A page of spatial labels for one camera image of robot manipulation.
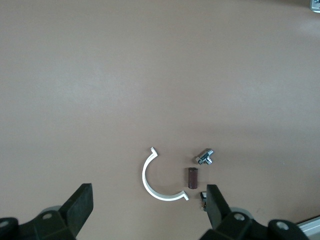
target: brown cylinder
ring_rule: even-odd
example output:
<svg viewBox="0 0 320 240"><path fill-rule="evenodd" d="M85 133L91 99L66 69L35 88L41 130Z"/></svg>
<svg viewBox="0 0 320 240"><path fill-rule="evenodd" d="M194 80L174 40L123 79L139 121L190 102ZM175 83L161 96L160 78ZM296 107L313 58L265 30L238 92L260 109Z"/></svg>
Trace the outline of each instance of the brown cylinder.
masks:
<svg viewBox="0 0 320 240"><path fill-rule="evenodd" d="M197 189L198 188L198 168L189 167L188 169L188 188Z"/></svg>

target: beige table surface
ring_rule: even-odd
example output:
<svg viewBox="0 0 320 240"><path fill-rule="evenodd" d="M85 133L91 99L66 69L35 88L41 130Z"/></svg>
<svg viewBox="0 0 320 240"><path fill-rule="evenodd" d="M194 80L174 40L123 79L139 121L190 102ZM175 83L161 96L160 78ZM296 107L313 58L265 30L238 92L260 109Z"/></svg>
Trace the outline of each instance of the beige table surface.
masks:
<svg viewBox="0 0 320 240"><path fill-rule="evenodd" d="M1 0L0 216L82 183L79 240L199 239L207 184L262 224L319 215L319 44L307 0ZM144 189L150 147L150 185L189 201Z"/></svg>

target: white curved handle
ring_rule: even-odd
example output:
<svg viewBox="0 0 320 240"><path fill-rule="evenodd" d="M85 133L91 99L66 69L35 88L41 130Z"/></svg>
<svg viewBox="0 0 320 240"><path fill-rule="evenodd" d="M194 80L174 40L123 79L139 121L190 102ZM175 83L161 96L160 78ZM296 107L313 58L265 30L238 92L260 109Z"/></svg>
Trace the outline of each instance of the white curved handle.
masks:
<svg viewBox="0 0 320 240"><path fill-rule="evenodd" d="M149 163L155 159L158 154L156 152L156 150L151 147L151 155L146 159L144 165L143 165L143 170L142 170L142 182L143 182L143 185L145 187L145 189L148 191L148 193L150 193L153 197L155 197L156 199L159 199L159 200L162 200L162 201L174 201L174 200L178 200L178 199L181 199L181 198L185 198L185 200L189 200L189 197L188 195L186 194L185 191L181 191L175 195L163 195L163 194L160 194L158 192L156 192L155 190L152 189L152 187L150 187L149 183L147 182L147 179L146 179L146 169L147 169L147 166L149 165Z"/></svg>

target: metal fitting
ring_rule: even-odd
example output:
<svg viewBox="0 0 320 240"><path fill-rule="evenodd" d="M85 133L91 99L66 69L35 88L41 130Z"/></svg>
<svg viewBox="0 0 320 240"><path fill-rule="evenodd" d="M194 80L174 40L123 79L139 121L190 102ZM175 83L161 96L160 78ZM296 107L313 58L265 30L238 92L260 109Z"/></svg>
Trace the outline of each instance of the metal fitting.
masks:
<svg viewBox="0 0 320 240"><path fill-rule="evenodd" d="M210 148L207 148L206 150L204 150L202 153L200 153L196 158L195 160L198 162L198 164L212 164L212 160L210 158L210 156L212 154L214 154L215 152L210 149Z"/></svg>

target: curved white object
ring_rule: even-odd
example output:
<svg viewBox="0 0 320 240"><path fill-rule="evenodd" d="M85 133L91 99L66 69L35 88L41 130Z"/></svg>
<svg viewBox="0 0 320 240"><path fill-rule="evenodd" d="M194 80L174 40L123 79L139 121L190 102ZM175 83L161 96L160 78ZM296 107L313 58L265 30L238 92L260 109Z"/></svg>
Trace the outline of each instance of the curved white object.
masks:
<svg viewBox="0 0 320 240"><path fill-rule="evenodd" d="M188 195L185 193L185 191L181 191L175 195L163 195L163 194L160 194L158 192L156 192L155 190L153 190L149 183L147 182L147 179L146 179L146 169L149 165L149 163L155 159L158 154L156 152L156 150L152 147L151 148L151 155L146 159L144 165L143 165L143 170L142 170L142 182L143 182L143 185L145 187L145 189L148 191L148 193L150 193L153 197L155 197L156 199L159 199L159 200L162 200L162 201L174 201L174 200L178 200L178 199L181 199L181 198L185 198L185 200L189 200L189 197Z"/></svg>

